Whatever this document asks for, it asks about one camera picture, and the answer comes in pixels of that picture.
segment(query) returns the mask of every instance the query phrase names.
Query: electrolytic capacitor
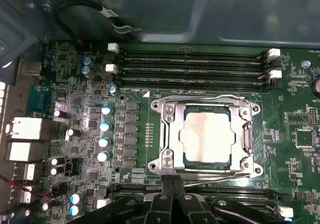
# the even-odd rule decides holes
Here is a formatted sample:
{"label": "electrolytic capacitor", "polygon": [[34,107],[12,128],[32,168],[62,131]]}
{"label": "electrolytic capacitor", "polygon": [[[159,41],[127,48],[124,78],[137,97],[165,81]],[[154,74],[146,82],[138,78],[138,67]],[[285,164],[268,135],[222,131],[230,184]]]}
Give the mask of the electrolytic capacitor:
{"label": "electrolytic capacitor", "polygon": [[81,136],[81,131],[78,130],[78,129],[72,129],[72,128],[70,128],[70,129],[68,129],[68,130],[66,131],[66,133],[67,133],[70,137],[72,137],[72,136],[77,136],[77,137]]}
{"label": "electrolytic capacitor", "polygon": [[112,95],[112,96],[115,96],[117,94],[118,90],[115,86],[110,86],[109,87],[109,93]]}
{"label": "electrolytic capacitor", "polygon": [[111,144],[111,140],[107,137],[103,137],[99,140],[99,146],[105,148],[106,146]]}
{"label": "electrolytic capacitor", "polygon": [[70,197],[70,202],[72,204],[78,204],[83,198],[84,198],[84,195],[82,194],[82,192],[77,191],[75,194],[73,194]]}
{"label": "electrolytic capacitor", "polygon": [[92,70],[90,69],[90,67],[88,66],[83,66],[81,68],[81,73],[86,77],[86,78],[90,78],[93,75]]}
{"label": "electrolytic capacitor", "polygon": [[66,159],[64,157],[57,157],[51,160],[51,165],[62,165],[66,163]]}
{"label": "electrolytic capacitor", "polygon": [[70,206],[69,213],[71,216],[77,216],[80,214],[82,206],[80,204]]}
{"label": "electrolytic capacitor", "polygon": [[63,166],[57,166],[57,167],[54,167],[50,170],[50,173],[51,175],[58,175],[58,174],[61,174],[61,173],[65,173],[66,170]]}
{"label": "electrolytic capacitor", "polygon": [[103,115],[110,115],[113,112],[112,108],[108,105],[105,105],[104,107],[102,107],[101,109],[101,113]]}
{"label": "electrolytic capacitor", "polygon": [[68,113],[66,113],[65,111],[63,110],[55,110],[53,115],[56,117],[56,118],[63,118],[63,119],[67,119],[68,118]]}
{"label": "electrolytic capacitor", "polygon": [[107,151],[103,151],[103,152],[100,152],[98,155],[97,155],[97,159],[98,159],[98,161],[99,162],[105,162],[106,160],[108,160],[109,159],[109,157],[110,157],[110,154],[109,154],[109,152],[107,152]]}
{"label": "electrolytic capacitor", "polygon": [[110,131],[112,128],[112,125],[108,122],[102,122],[100,125],[100,130],[103,132]]}
{"label": "electrolytic capacitor", "polygon": [[53,208],[54,206],[56,206],[58,204],[58,201],[56,199],[50,199],[49,201],[43,203],[41,209],[42,211],[46,212],[49,209]]}
{"label": "electrolytic capacitor", "polygon": [[94,62],[91,60],[89,56],[85,56],[82,58],[83,65],[91,68],[94,65]]}

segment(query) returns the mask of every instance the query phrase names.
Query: capacitor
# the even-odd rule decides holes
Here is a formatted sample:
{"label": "capacitor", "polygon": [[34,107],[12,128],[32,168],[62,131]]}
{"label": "capacitor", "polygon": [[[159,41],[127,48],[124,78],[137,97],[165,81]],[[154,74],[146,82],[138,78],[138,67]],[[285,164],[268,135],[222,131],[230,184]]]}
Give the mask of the capacitor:
{"label": "capacitor", "polygon": [[311,89],[312,94],[316,98],[320,99],[320,77],[317,77],[316,79],[311,81],[310,89]]}
{"label": "capacitor", "polygon": [[112,125],[108,122],[102,122],[100,125],[100,130],[103,132],[110,131],[112,128]]}
{"label": "capacitor", "polygon": [[58,201],[56,199],[50,199],[49,201],[43,203],[41,209],[42,211],[46,212],[49,209],[53,208],[54,206],[56,206],[58,204]]}
{"label": "capacitor", "polygon": [[97,155],[97,159],[98,159],[98,161],[99,162],[105,162],[106,160],[108,160],[109,159],[109,157],[110,157],[110,154],[109,154],[109,152],[107,152],[107,151],[103,151],[103,152],[100,152],[98,155]]}
{"label": "capacitor", "polygon": [[55,110],[53,115],[56,118],[63,118],[63,119],[67,119],[68,118],[68,113],[66,113],[65,111],[62,111],[62,110]]}
{"label": "capacitor", "polygon": [[111,143],[111,140],[109,139],[109,138],[105,138],[105,137],[103,137],[103,138],[101,138],[100,140],[99,140],[99,146],[100,147],[102,147],[102,148],[105,148],[106,146],[108,146],[108,145],[110,145],[110,143]]}
{"label": "capacitor", "polygon": [[117,94],[118,90],[115,86],[110,86],[109,87],[109,93],[112,95],[112,96],[115,96]]}
{"label": "capacitor", "polygon": [[73,194],[70,197],[70,202],[72,204],[78,204],[83,198],[84,198],[84,195],[82,194],[82,192],[77,191],[75,194]]}
{"label": "capacitor", "polygon": [[54,167],[50,170],[50,173],[51,175],[58,175],[58,174],[61,174],[61,173],[65,173],[65,168],[63,166],[57,166],[57,167]]}
{"label": "capacitor", "polygon": [[66,163],[66,159],[64,157],[57,157],[51,160],[51,165],[62,165]]}
{"label": "capacitor", "polygon": [[71,136],[81,136],[81,131],[78,129],[73,129],[73,128],[69,128],[66,133],[71,137]]}
{"label": "capacitor", "polygon": [[74,76],[70,76],[68,78],[68,82],[69,82],[70,85],[74,85],[74,84],[77,83],[77,79]]}
{"label": "capacitor", "polygon": [[90,69],[90,67],[88,66],[83,66],[81,68],[81,73],[86,77],[86,78],[90,78],[93,75],[92,70]]}
{"label": "capacitor", "polygon": [[93,61],[91,60],[91,58],[89,56],[84,56],[82,58],[82,63],[83,63],[83,65],[85,65],[89,68],[91,68],[94,65]]}
{"label": "capacitor", "polygon": [[103,115],[110,115],[112,112],[113,112],[112,107],[110,107],[110,106],[108,106],[108,105],[105,105],[105,106],[102,107],[102,109],[101,109],[101,113],[102,113]]}
{"label": "capacitor", "polygon": [[80,211],[82,210],[82,206],[80,204],[72,205],[69,209],[69,213],[71,216],[79,215]]}

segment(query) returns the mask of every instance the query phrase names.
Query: chip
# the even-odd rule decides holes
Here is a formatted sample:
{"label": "chip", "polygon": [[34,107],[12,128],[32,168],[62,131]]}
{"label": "chip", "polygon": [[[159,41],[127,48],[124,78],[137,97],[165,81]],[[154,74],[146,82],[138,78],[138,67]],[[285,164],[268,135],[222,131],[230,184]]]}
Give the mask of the chip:
{"label": "chip", "polygon": [[139,104],[138,102],[127,102],[126,109],[128,111],[137,111],[139,109]]}
{"label": "chip", "polygon": [[124,168],[135,168],[136,166],[136,159],[124,159],[123,160],[123,167]]}
{"label": "chip", "polygon": [[136,133],[138,129],[137,125],[125,125],[124,132],[125,133]]}
{"label": "chip", "polygon": [[90,171],[90,172],[89,172],[89,179],[90,179],[90,180],[96,180],[96,179],[98,179],[98,172],[96,172],[96,171]]}
{"label": "chip", "polygon": [[127,123],[135,123],[138,121],[138,115],[137,114],[127,114],[125,117],[125,121]]}
{"label": "chip", "polygon": [[95,189],[87,189],[87,190],[85,190],[85,195],[87,197],[93,197],[95,195]]}
{"label": "chip", "polygon": [[123,150],[123,157],[124,158],[134,158],[137,154],[137,148],[135,147],[126,147]]}
{"label": "chip", "polygon": [[124,154],[124,150],[123,149],[116,149],[115,150],[115,154],[116,155],[123,155]]}
{"label": "chip", "polygon": [[74,106],[80,106],[81,105],[81,98],[74,98],[72,101],[72,104]]}
{"label": "chip", "polygon": [[136,136],[125,136],[123,143],[125,145],[136,145],[137,144],[137,137]]}
{"label": "chip", "polygon": [[56,93],[56,97],[57,97],[58,100],[63,101],[63,100],[66,99],[66,93],[64,91],[58,91]]}
{"label": "chip", "polygon": [[78,153],[79,147],[77,146],[72,146],[71,147],[71,153]]}
{"label": "chip", "polygon": [[59,215],[58,214],[52,214],[52,220],[58,220],[59,219]]}
{"label": "chip", "polygon": [[88,127],[89,128],[97,128],[98,124],[96,120],[89,120]]}

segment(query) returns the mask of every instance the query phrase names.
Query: wire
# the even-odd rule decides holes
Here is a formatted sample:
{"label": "wire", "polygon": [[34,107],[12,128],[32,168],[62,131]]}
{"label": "wire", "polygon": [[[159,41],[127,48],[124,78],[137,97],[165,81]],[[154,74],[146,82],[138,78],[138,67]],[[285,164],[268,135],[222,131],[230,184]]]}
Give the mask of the wire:
{"label": "wire", "polygon": [[24,186],[20,186],[18,183],[16,183],[14,180],[11,180],[9,178],[6,178],[5,176],[0,174],[0,178],[3,179],[5,182],[10,183],[14,188],[18,188],[21,189],[24,192],[28,192],[33,196],[37,196],[39,198],[51,198],[51,196],[49,194],[41,194],[41,193],[36,193],[32,190],[29,190],[28,188],[24,187]]}
{"label": "wire", "polygon": [[[83,44],[83,41],[77,37],[77,35],[66,25],[64,24],[60,19],[60,13],[65,10],[66,8],[73,7],[73,6],[83,6],[83,7],[89,7],[92,9],[97,10],[98,12],[102,12],[104,7],[94,1],[91,0],[67,0],[58,6],[56,6],[53,9],[53,19],[56,22],[56,24],[65,32],[67,33],[71,38],[76,39],[80,44]],[[139,31],[139,28],[132,28],[132,26],[124,25],[120,21],[120,19],[117,16],[108,16],[108,19],[111,21],[113,30],[121,35],[130,33],[132,31]]]}
{"label": "wire", "polygon": [[239,178],[246,178],[249,177],[250,174],[238,174],[238,175],[233,175],[225,178],[220,178],[220,179],[215,179],[215,180],[207,180],[207,181],[202,181],[202,182],[196,182],[192,184],[186,184],[183,185],[185,188],[186,187],[194,187],[194,186],[199,186],[199,185],[207,185],[207,184],[212,184],[212,183],[220,183],[220,182],[227,182],[227,181],[233,181]]}

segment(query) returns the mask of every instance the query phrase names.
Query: black dimm slot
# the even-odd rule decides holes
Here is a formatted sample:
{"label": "black dimm slot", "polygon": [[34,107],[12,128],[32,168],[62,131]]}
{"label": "black dimm slot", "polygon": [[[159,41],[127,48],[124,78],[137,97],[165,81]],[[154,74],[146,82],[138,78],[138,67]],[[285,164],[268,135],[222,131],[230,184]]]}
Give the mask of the black dimm slot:
{"label": "black dimm slot", "polygon": [[212,80],[212,81],[240,81],[240,82],[259,82],[257,74],[248,73],[226,73],[226,72],[190,72],[190,71],[145,71],[145,70],[123,70],[124,78],[149,78],[149,79],[184,79],[184,80]]}

